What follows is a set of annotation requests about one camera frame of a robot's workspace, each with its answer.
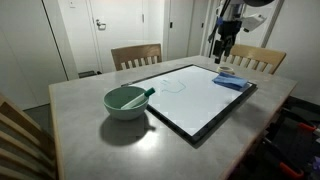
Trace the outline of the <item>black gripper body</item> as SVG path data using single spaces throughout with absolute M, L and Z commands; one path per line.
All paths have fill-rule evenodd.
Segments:
M 240 31 L 242 26 L 241 21 L 224 21 L 218 30 L 218 34 L 220 35 L 220 40 L 227 44 L 234 44 L 236 40 L 236 36 Z

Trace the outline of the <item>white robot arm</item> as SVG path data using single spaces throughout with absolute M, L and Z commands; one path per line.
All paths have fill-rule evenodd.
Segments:
M 210 54 L 214 62 L 219 64 L 222 56 L 227 57 L 236 42 L 241 29 L 250 32 L 258 28 L 266 17 L 261 14 L 244 16 L 244 6 L 262 7 L 274 0 L 222 0 L 222 8 L 218 12 L 216 22 L 208 41 L 211 43 Z

